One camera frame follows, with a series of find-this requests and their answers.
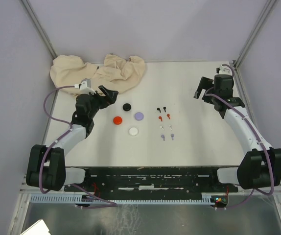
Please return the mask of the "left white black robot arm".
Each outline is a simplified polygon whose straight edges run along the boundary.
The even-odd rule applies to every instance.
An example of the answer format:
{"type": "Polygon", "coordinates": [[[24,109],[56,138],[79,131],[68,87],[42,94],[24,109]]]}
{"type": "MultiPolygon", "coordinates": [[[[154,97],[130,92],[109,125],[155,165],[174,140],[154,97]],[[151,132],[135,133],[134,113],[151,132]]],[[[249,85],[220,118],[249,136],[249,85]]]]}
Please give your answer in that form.
{"type": "Polygon", "coordinates": [[[72,87],[79,90],[80,94],[76,98],[71,121],[65,122],[68,129],[50,145],[36,144],[30,151],[26,184],[39,188],[44,194],[51,190],[59,191],[63,186],[71,184],[82,191],[91,188],[91,177],[82,168],[67,168],[65,156],[90,135],[96,113],[114,104],[118,96],[118,91],[108,90],[103,85],[98,87],[102,92],[99,94],[89,87],[87,79],[72,87]]]}

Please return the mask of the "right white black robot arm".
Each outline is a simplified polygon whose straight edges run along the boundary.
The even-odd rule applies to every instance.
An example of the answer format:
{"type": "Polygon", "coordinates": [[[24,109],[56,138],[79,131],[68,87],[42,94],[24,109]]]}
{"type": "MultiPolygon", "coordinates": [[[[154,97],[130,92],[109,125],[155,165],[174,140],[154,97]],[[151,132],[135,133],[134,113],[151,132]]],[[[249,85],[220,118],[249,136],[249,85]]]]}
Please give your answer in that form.
{"type": "Polygon", "coordinates": [[[194,94],[194,98],[214,106],[233,130],[245,154],[239,166],[219,168],[209,178],[209,187],[213,191],[222,190],[226,184],[243,189],[274,188],[281,182],[281,149],[274,148],[261,135],[241,98],[233,96],[233,87],[231,75],[217,74],[214,79],[201,77],[194,94]]]}

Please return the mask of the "black round charging case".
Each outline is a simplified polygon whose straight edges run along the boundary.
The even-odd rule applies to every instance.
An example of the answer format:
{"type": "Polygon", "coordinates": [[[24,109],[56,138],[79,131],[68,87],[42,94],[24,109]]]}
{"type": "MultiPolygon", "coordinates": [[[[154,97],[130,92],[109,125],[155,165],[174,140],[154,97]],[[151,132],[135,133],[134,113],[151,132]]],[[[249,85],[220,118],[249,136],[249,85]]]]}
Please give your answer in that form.
{"type": "Polygon", "coordinates": [[[130,103],[123,104],[122,109],[126,112],[130,111],[131,110],[131,104],[130,103]]]}

